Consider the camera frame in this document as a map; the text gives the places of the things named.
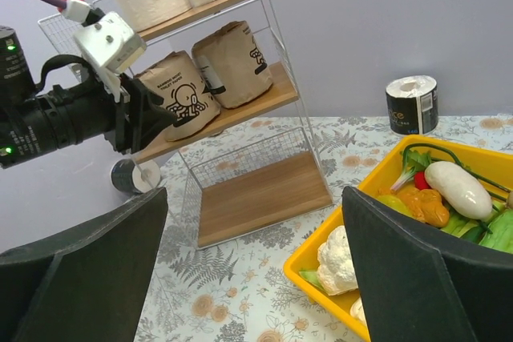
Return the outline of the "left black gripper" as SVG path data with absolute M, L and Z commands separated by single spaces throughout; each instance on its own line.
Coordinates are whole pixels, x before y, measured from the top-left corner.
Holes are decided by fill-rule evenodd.
M 55 85 L 37 98 L 42 113 L 39 120 L 44 123 L 37 139 L 43 154 L 98 135 L 105 135 L 117 152 L 136 153 L 176 122 L 176 114 L 164 108 L 162 97 L 125 74 L 118 80 L 128 100 L 116 102 L 92 66 L 76 55 L 60 54 L 48 59 L 42 66 L 38 87 L 45 86 L 51 71 L 71 64 L 79 64 L 86 71 L 86 78 L 67 89 Z

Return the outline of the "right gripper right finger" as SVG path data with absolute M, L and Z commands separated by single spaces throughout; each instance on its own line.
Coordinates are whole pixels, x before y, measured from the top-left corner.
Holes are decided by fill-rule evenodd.
M 342 215 L 373 341 L 510 341 L 512 256 L 458 239 L 355 187 Z

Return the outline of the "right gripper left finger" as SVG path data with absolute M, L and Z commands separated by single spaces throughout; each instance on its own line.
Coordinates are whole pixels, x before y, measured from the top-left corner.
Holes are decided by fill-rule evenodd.
M 158 187 L 1 254 L 3 341 L 133 341 L 168 215 Z

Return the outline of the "brown printed paper roll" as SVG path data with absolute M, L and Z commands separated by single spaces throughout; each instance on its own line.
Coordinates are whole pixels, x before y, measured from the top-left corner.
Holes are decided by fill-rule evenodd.
M 225 109 L 257 99 L 272 85 L 268 63 L 246 21 L 233 21 L 192 47 L 192 58 Z

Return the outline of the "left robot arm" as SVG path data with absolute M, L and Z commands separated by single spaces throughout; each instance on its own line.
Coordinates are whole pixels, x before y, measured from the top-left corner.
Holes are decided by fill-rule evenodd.
M 59 84 L 44 93 L 47 75 L 71 64 L 83 72 L 81 83 Z M 1 167 L 7 169 L 102 135 L 119 153 L 143 150 L 162 130 L 177 122 L 176 113 L 141 81 L 123 74 L 125 95 L 109 94 L 93 67 L 73 54 L 58 54 L 34 82 L 15 29 L 1 28 Z

